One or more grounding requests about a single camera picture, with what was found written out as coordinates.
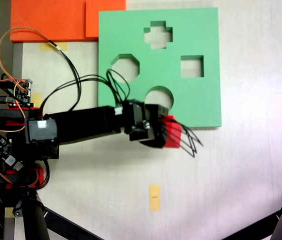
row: red block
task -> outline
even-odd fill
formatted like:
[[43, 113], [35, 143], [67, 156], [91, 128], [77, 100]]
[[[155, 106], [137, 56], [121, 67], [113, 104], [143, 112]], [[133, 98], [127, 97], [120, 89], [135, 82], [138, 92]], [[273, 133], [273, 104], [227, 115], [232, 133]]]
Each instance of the red block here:
[[[174, 116], [169, 115], [165, 117], [166, 119], [176, 120]], [[182, 127], [176, 122], [165, 122], [167, 138], [164, 145], [165, 148], [180, 148]]]

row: cross-shaped hole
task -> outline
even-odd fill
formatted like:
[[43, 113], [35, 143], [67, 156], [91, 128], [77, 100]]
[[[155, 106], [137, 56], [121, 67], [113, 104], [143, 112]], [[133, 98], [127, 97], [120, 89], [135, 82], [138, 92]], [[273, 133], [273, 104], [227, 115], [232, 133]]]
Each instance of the cross-shaped hole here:
[[172, 27], [166, 27], [166, 21], [151, 21], [150, 27], [144, 28], [144, 42], [151, 49], [166, 49], [173, 41]]

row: white label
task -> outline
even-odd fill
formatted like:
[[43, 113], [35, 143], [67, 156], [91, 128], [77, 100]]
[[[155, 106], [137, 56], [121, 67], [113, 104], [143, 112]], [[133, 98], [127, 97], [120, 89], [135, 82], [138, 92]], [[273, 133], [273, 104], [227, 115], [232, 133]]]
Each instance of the white label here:
[[46, 129], [47, 128], [47, 121], [46, 120], [37, 121], [37, 127], [39, 129]]

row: circular hole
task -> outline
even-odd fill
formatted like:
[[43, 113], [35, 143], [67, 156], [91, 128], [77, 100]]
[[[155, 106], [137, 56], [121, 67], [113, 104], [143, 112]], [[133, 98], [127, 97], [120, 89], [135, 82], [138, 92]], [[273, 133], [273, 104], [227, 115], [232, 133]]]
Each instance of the circular hole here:
[[146, 104], [159, 104], [171, 109], [174, 103], [172, 92], [164, 86], [155, 86], [150, 89], [145, 97]]

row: square hole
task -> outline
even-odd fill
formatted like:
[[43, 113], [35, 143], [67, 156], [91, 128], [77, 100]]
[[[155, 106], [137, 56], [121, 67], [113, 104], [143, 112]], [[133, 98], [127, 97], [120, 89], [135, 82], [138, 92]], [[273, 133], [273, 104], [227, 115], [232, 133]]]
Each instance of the square hole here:
[[202, 55], [181, 56], [181, 78], [203, 78], [204, 76]]

